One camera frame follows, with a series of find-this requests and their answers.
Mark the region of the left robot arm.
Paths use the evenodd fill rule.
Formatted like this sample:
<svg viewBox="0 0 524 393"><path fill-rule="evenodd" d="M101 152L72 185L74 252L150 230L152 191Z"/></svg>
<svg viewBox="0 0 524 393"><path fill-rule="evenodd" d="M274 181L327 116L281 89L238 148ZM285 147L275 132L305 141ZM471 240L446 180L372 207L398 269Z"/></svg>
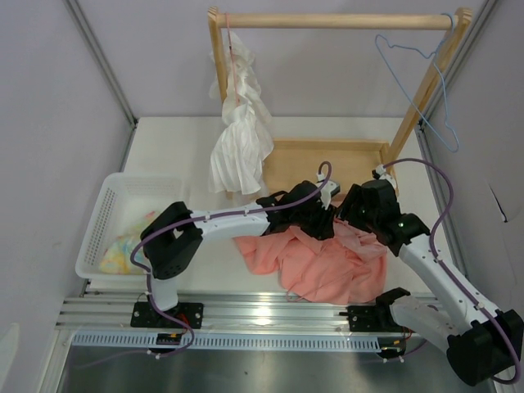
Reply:
<svg viewBox="0 0 524 393"><path fill-rule="evenodd" d="M142 231L132 264L147 273L147 301L133 307L134 328L199 328L202 308L182 305L177 277L206 241L262 237L297 227L325 240L334 235L332 197L340 186L331 180L304 181L291 191L275 192L239 208L200 212L184 202L171 204Z"/></svg>

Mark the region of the pink skirt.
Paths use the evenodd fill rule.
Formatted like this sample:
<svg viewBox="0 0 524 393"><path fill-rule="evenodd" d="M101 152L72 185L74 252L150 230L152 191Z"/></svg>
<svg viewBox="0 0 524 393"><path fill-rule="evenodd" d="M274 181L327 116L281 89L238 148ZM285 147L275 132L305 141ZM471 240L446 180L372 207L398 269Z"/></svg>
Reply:
<svg viewBox="0 0 524 393"><path fill-rule="evenodd" d="M301 299L334 305L374 300L386 284L387 248L339 219L333 230L334 237L323 241L296 226L234 241L251 273L277 274L281 287Z"/></svg>

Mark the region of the pink wire hanger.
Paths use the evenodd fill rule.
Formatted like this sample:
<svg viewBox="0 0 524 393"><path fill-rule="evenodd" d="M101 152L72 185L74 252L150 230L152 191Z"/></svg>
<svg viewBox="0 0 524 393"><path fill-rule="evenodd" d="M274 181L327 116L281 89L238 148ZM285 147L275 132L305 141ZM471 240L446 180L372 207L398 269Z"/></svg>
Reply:
<svg viewBox="0 0 524 393"><path fill-rule="evenodd" d="M294 293L292 291L287 291L285 293L285 300L287 302L290 302L290 303L297 303L297 302L303 301L304 297L303 296L299 296L299 295L297 295L296 293Z"/></svg>

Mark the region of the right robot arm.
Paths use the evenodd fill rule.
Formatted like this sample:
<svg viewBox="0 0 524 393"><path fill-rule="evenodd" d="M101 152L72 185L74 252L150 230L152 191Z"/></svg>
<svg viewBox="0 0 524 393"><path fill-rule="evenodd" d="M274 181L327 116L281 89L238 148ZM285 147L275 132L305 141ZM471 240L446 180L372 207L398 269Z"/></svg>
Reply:
<svg viewBox="0 0 524 393"><path fill-rule="evenodd" d="M443 310L423 305L398 288L382 296L374 321L383 330L406 327L442 351L467 385L493 379L514 368L513 384L522 375L523 320L502 311L478 291L436 249L429 228L415 214L404 214L390 182L380 179L353 185L337 210L338 219L376 236L431 290Z"/></svg>

